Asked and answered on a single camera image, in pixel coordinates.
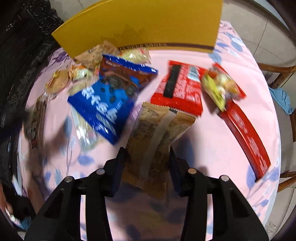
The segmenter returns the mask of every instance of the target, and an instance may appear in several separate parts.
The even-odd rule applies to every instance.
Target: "table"
[[[207,176],[228,175],[247,198],[263,224],[271,212],[279,182],[281,147],[276,112],[267,83],[252,54],[227,22],[221,22],[217,43],[212,54],[181,50],[151,50],[151,65],[159,70],[158,77],[139,95],[119,142],[112,146],[101,140],[88,152],[82,152],[67,103],[67,89],[51,100],[46,109],[43,156],[30,155],[24,134],[19,139],[19,159],[23,186],[35,210],[65,178],[81,178],[103,167],[125,146],[141,104],[149,100],[161,79],[167,74],[168,60],[209,68],[218,62],[232,76],[247,95],[238,105],[258,132],[269,155],[268,173],[255,183],[255,175],[242,148],[230,129],[212,110],[210,98],[202,93],[203,114],[181,139],[173,144],[176,156],[186,159]],[[72,60],[57,50],[37,79],[28,98],[27,107],[34,104],[44,91],[44,84],[63,64]],[[106,198],[108,219],[114,240],[166,239],[179,240],[185,217],[187,199],[179,198],[169,183],[166,200],[158,201],[140,189],[121,183],[113,199]],[[85,197],[81,198],[81,236],[85,233]],[[208,197],[207,236],[213,233],[211,196]]]

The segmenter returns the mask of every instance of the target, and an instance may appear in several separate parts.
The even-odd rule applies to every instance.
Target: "yellow box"
[[[120,50],[147,46],[212,52],[222,0],[102,0],[52,33],[74,58],[108,40]]]

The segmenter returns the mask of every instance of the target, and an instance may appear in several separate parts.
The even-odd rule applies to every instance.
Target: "food packaging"
[[[147,48],[128,49],[121,52],[118,57],[135,64],[150,64],[150,54]]]
[[[86,87],[92,86],[97,81],[98,78],[95,75],[88,76],[86,79],[82,79],[78,82],[75,82],[68,90],[68,94],[70,96],[75,95],[77,92],[82,91]]]
[[[214,63],[212,68],[205,72],[202,77],[202,87],[221,111],[225,110],[228,99],[240,100],[246,97],[246,94],[218,63]]]
[[[120,51],[108,41],[104,41],[103,44],[99,44],[90,50],[83,52],[82,54],[74,58],[77,64],[82,64],[89,69],[95,69],[100,65],[103,58],[103,54],[111,54],[117,56]]]
[[[59,92],[66,88],[69,83],[69,65],[62,66],[54,72],[51,79],[45,84],[45,91],[54,98]]]
[[[103,55],[99,80],[69,96],[68,102],[95,131],[115,144],[138,92],[156,76],[154,68]]]
[[[72,80],[72,82],[76,82],[78,80],[82,80],[88,77],[92,76],[92,72],[84,67],[83,65],[72,65],[69,72],[68,72],[69,78]]]
[[[88,151],[93,149],[100,140],[103,140],[103,138],[91,128],[91,126],[73,107],[71,112],[81,150]]]
[[[202,67],[170,60],[169,74],[162,79],[150,102],[200,116],[203,110],[200,76],[205,71]]]
[[[129,158],[122,179],[162,199],[168,181],[170,145],[194,123],[195,117],[145,102],[128,139]]]
[[[270,160],[253,125],[232,99],[227,101],[226,110],[220,112],[220,117],[241,145],[255,173],[256,180],[259,180],[270,167]]]
[[[30,107],[30,116],[24,123],[24,131],[26,138],[30,141],[31,149],[42,149],[43,131],[45,121],[45,111],[48,102],[48,94],[43,93],[36,100],[36,103]]]

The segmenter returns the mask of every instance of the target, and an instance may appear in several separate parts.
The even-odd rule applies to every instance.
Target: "wooden chair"
[[[269,71],[272,73],[279,73],[279,76],[269,84],[269,87],[276,89],[278,88],[289,76],[291,76],[296,71],[296,65],[292,67],[277,67],[268,64],[258,63],[258,66],[261,70]],[[290,115],[292,132],[293,132],[293,141],[296,141],[296,111]],[[278,192],[286,189],[290,185],[296,182],[296,171],[294,172],[284,172],[280,175],[280,178],[287,178],[288,180],[279,184]]]
[[[279,76],[271,84],[269,84],[269,87],[273,89],[278,88],[289,76],[291,76],[296,71],[296,65],[292,67],[277,67],[258,63],[258,66],[261,70],[279,73]]]

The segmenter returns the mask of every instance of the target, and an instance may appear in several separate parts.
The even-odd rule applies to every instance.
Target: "metal screw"
[[[197,170],[195,168],[189,168],[188,173],[189,174],[195,174],[195,173],[197,173]]]
[[[65,182],[69,183],[69,182],[72,182],[73,177],[71,177],[71,176],[67,176],[67,177],[65,177],[64,180],[65,180]]]
[[[229,177],[226,176],[226,175],[222,175],[220,178],[221,178],[221,180],[224,181],[224,182],[229,181]]]
[[[105,170],[104,170],[103,168],[100,168],[100,169],[98,169],[98,170],[96,171],[96,173],[97,173],[98,175],[103,175],[103,174],[105,173]]]

